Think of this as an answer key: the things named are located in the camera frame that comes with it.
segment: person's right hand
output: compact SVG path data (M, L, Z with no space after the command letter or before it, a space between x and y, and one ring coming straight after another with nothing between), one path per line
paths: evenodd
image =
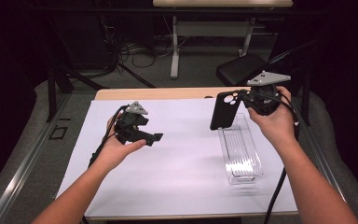
M277 90L291 101L291 93L285 87L277 87ZM275 148L282 148L280 146L296 141L293 116L284 105L279 105L276 111L268 116L258 115L251 107L248 110L251 120L260 127Z

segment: hand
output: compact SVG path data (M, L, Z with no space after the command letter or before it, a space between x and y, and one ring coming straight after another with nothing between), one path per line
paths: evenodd
M277 87L277 90L291 101L291 93L285 87ZM269 116L260 116L252 108L248 110L251 120L260 127L261 132L275 148L296 141L293 116L284 105L279 105Z
M106 128L109 127L111 121L112 118L107 122ZM115 126L112 126L108 136L115 132L114 127ZM121 164L128 155L140 149L145 144L146 141L142 139L131 144L122 145L114 136L111 136L104 144L100 155L94 163L101 165L107 172L109 172Z

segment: black phone case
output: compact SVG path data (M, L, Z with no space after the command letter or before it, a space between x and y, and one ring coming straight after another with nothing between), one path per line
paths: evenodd
M217 94L211 121L211 130L231 127L241 103L237 91L226 91Z

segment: clear plastic tray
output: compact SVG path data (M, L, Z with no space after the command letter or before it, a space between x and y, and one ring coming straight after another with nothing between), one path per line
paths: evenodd
M218 132L228 182L231 185L255 183L263 169L244 114L237 114L231 127Z

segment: white table surface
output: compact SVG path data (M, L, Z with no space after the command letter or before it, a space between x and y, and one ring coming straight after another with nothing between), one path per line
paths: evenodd
M58 195L88 167L106 122L126 101L93 101ZM102 183L87 210L94 219L246 216L266 213L282 171L268 140L248 120L264 175L255 184L228 184L217 131L209 129L214 99L141 100L149 119L140 130L164 133L132 153ZM242 105L240 112L247 110ZM273 212L296 212L285 180Z

